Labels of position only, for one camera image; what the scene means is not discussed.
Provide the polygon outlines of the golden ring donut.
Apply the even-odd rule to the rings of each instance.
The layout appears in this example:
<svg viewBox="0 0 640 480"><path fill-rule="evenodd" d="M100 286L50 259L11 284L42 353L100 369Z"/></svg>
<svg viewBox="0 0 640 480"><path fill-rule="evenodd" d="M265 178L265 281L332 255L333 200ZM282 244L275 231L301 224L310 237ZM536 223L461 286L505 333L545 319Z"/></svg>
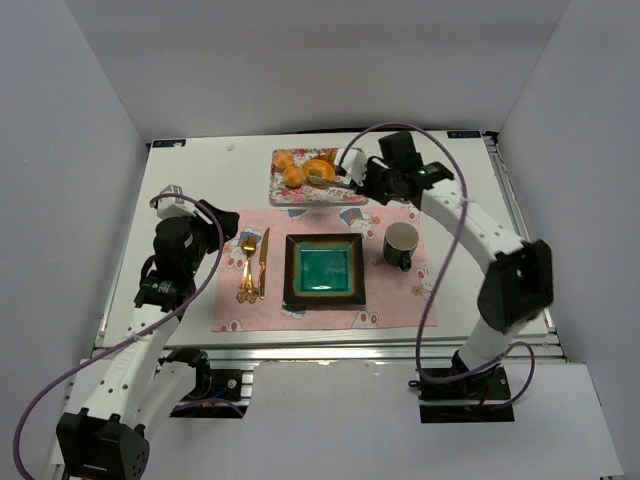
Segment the golden ring donut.
<svg viewBox="0 0 640 480"><path fill-rule="evenodd" d="M331 163L313 158L307 160L302 165L302 171L306 178L319 178L321 180L333 181L335 179L335 170Z"/></svg>

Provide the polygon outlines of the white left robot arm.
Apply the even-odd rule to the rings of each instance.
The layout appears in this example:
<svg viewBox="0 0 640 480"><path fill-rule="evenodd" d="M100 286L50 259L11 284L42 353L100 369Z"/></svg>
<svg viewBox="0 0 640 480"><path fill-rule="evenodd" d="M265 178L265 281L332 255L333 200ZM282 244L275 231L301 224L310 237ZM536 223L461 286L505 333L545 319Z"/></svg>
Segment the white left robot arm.
<svg viewBox="0 0 640 480"><path fill-rule="evenodd" d="M205 352L191 347L162 352L202 291L195 276L203 259L222 255L237 235L240 216L179 194L161 194L153 206L160 221L127 334L110 353L93 393L78 412L63 414L56 428L72 477L141 478L161 423L181 400L202 399L212 385Z"/></svg>

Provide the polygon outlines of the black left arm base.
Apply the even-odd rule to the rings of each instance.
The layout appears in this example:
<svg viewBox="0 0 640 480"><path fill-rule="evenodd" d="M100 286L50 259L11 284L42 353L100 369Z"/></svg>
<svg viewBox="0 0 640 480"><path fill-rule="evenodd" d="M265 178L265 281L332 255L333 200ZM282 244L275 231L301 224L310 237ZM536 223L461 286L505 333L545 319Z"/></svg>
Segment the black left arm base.
<svg viewBox="0 0 640 480"><path fill-rule="evenodd" d="M195 386L176 405L173 418L240 418L248 409L253 373L239 368L206 366L204 351L188 349L181 360L194 359Z"/></svg>

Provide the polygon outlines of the dark brown bread roll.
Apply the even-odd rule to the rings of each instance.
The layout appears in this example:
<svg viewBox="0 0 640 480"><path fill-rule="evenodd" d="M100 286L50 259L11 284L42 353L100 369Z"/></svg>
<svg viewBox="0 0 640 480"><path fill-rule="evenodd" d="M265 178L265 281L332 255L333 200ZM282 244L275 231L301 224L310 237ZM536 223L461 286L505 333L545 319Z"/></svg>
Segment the dark brown bread roll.
<svg viewBox="0 0 640 480"><path fill-rule="evenodd" d="M336 151L329 151L318 156L318 158L327 163L333 163L336 158Z"/></svg>

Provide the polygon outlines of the floral rectangular tray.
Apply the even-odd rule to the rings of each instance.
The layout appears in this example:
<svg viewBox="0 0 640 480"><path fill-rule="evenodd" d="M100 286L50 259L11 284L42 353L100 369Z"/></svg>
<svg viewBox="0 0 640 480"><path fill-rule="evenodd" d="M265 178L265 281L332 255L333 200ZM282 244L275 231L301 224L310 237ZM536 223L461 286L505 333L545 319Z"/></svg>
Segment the floral rectangular tray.
<svg viewBox="0 0 640 480"><path fill-rule="evenodd" d="M277 170L272 158L275 152L285 150L293 154L294 164L302 168L307 160L318 158L319 155L336 151L338 148L290 148L276 149L271 155L269 201L274 206L302 206L302 205L334 205L334 206L360 206L365 205L368 200L349 190L335 188L319 189L309 186L306 182L298 188L288 188L283 181L282 172ZM342 182L343 178L335 171L335 181Z"/></svg>

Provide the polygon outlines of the round bun lower left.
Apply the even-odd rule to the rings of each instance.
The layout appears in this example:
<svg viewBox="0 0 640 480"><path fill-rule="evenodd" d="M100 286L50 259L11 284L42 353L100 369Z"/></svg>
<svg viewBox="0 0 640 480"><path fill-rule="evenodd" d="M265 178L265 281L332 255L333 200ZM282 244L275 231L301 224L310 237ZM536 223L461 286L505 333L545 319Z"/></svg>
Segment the round bun lower left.
<svg viewBox="0 0 640 480"><path fill-rule="evenodd" d="M285 168L282 172L284 184L288 188L298 188L306 181L306 177L301 167L297 165L291 165Z"/></svg>

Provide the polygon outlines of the round bun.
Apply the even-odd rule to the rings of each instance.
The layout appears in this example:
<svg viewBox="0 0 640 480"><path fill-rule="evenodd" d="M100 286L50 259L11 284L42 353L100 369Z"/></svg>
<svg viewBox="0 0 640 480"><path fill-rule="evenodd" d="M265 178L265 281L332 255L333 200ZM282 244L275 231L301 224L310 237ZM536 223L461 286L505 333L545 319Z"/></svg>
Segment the round bun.
<svg viewBox="0 0 640 480"><path fill-rule="evenodd" d="M288 188L298 188L306 181L306 177L301 167L297 165L291 165L285 168L282 172L284 184Z"/></svg>
<svg viewBox="0 0 640 480"><path fill-rule="evenodd" d="M283 171L294 164L293 154L285 150L277 151L273 155L272 163L277 170Z"/></svg>

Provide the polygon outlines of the round bun upper left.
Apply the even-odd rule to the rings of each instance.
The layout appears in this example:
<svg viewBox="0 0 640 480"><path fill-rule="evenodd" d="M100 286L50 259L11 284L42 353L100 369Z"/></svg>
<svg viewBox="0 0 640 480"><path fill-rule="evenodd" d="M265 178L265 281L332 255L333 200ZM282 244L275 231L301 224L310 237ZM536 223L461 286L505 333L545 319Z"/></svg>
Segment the round bun upper left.
<svg viewBox="0 0 640 480"><path fill-rule="evenodd" d="M283 171L294 164L293 154L285 150L277 151L273 155L272 163L277 170Z"/></svg>

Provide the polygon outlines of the gold fork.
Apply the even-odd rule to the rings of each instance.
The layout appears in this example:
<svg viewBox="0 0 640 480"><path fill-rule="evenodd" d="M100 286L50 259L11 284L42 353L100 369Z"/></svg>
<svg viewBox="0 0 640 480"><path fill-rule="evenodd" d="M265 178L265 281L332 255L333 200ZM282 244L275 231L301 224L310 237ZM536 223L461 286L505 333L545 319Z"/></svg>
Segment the gold fork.
<svg viewBox="0 0 640 480"><path fill-rule="evenodd" d="M256 251L256 247L257 241L253 236L246 237L241 244L241 250L245 255L245 264L241 284L236 295L236 300L238 303L244 303L246 301L252 303L255 301L251 271L251 259Z"/></svg>

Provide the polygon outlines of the gold knife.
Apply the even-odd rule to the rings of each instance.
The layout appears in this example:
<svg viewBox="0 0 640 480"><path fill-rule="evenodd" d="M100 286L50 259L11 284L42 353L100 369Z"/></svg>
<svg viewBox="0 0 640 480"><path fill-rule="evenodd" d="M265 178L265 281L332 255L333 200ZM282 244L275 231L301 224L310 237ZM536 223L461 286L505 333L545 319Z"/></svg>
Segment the gold knife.
<svg viewBox="0 0 640 480"><path fill-rule="evenodd" d="M260 271L259 271L259 278L258 278L258 295L260 299L265 298L269 236L270 236L270 228L267 228L262 238L260 254L259 254Z"/></svg>

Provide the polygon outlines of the dark green mug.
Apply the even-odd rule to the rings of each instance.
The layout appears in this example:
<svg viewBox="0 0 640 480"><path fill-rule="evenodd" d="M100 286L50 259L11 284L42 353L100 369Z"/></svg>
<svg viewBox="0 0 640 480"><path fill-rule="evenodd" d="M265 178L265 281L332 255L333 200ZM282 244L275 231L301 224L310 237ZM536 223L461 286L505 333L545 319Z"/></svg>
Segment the dark green mug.
<svg viewBox="0 0 640 480"><path fill-rule="evenodd" d="M391 224L384 236L383 257L386 263L408 272L419 240L418 231L412 225L403 222Z"/></svg>

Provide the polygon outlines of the blue label sticker right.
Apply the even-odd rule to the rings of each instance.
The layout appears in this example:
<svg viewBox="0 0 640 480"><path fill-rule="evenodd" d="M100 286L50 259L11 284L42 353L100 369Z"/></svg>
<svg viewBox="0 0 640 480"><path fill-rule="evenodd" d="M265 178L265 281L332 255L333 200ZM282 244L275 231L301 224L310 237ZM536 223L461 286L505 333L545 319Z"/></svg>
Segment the blue label sticker right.
<svg viewBox="0 0 640 480"><path fill-rule="evenodd" d="M449 139L478 139L482 134L477 130L448 130L446 132Z"/></svg>

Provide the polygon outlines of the blue label sticker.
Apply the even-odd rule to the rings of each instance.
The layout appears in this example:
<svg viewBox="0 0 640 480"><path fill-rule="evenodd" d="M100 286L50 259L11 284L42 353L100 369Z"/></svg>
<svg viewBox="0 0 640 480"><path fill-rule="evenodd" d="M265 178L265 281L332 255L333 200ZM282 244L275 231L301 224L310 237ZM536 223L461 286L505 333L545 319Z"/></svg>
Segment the blue label sticker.
<svg viewBox="0 0 640 480"><path fill-rule="evenodd" d="M151 147L158 148L182 148L186 145L185 139L156 139L151 143Z"/></svg>
<svg viewBox="0 0 640 480"><path fill-rule="evenodd" d="M449 139L478 139L482 134L477 130L448 130L446 132Z"/></svg>

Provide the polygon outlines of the black teal square plate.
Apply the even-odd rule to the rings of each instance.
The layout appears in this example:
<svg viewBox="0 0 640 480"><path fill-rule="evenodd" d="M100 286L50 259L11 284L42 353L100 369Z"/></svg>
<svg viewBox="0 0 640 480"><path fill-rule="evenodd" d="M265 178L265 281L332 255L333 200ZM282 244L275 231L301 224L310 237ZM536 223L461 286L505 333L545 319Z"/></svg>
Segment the black teal square plate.
<svg viewBox="0 0 640 480"><path fill-rule="evenodd" d="M283 302L307 308L365 305L362 236L353 233L288 235Z"/></svg>

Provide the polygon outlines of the blue label sticker left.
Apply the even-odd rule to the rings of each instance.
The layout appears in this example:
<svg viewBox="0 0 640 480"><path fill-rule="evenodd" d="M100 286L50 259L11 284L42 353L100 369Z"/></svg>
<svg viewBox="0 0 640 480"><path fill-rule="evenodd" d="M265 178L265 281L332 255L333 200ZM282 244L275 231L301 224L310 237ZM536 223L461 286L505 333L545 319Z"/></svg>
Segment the blue label sticker left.
<svg viewBox="0 0 640 480"><path fill-rule="evenodd" d="M156 139L151 143L151 147L158 148L182 148L186 145L185 139Z"/></svg>

